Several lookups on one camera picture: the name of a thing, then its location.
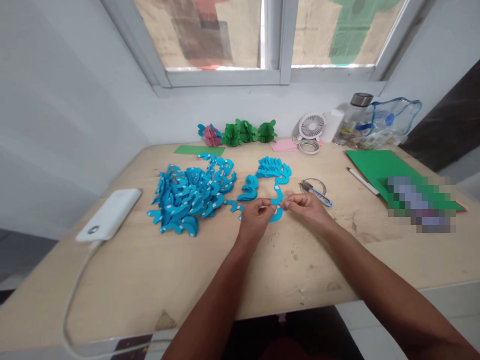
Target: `hand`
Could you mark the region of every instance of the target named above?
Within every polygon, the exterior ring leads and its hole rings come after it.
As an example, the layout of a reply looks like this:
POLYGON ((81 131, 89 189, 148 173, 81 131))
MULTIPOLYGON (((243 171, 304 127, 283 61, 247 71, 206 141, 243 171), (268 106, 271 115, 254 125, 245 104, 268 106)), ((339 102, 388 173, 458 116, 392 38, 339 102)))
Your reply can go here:
POLYGON ((237 243, 257 246, 277 210, 277 205, 271 205, 271 201, 268 198, 258 198, 243 207, 237 243))
POLYGON ((280 203, 280 206, 300 216, 307 225, 320 232, 337 225, 322 202, 311 192, 290 195, 280 203))

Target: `water bottle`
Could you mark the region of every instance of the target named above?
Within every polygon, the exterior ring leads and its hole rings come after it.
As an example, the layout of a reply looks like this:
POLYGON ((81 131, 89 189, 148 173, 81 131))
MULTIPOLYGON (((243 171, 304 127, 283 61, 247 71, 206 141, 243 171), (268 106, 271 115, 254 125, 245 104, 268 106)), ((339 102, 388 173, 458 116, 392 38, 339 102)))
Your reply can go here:
POLYGON ((372 102, 373 95, 365 92, 356 92, 351 98, 350 105, 345 112, 345 116, 338 127, 338 132, 333 138, 333 143, 337 145, 345 145, 352 136, 357 123, 362 118, 367 107, 372 102))

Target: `green paper sheet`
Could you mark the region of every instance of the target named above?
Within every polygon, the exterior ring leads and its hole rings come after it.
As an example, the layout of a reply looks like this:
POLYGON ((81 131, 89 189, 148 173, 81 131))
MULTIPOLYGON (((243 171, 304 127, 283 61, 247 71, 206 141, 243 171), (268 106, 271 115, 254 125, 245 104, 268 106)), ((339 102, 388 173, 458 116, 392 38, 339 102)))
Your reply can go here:
MULTIPOLYGON (((350 157, 363 176, 378 190, 381 197, 388 201, 389 191, 387 188, 388 177, 421 177, 405 161, 399 158, 391 150, 378 151, 355 151, 347 150, 350 157)), ((458 203, 456 211, 464 210, 458 203)))
POLYGON ((225 151, 224 147, 180 145, 175 150, 174 154, 199 155, 201 153, 207 153, 207 154, 213 154, 217 158, 219 158, 222 156, 224 151, 225 151))

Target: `stainless steel bottle cap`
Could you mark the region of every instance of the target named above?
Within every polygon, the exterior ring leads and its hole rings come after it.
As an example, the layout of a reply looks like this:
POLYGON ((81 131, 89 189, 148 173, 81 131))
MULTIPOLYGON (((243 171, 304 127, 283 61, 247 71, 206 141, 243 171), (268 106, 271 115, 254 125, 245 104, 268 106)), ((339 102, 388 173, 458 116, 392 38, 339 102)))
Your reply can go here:
POLYGON ((367 94, 366 92, 356 92, 351 98, 350 104, 365 108, 372 102, 374 96, 372 94, 367 94))

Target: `white power bank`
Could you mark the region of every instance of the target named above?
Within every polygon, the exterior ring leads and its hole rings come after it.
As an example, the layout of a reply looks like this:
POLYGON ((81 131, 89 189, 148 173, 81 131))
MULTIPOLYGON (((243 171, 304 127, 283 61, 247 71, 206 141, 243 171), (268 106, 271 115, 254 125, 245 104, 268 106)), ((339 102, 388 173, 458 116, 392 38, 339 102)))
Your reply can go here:
POLYGON ((76 240, 92 242, 113 238, 141 194, 140 189, 123 189, 112 192, 78 233, 76 240))

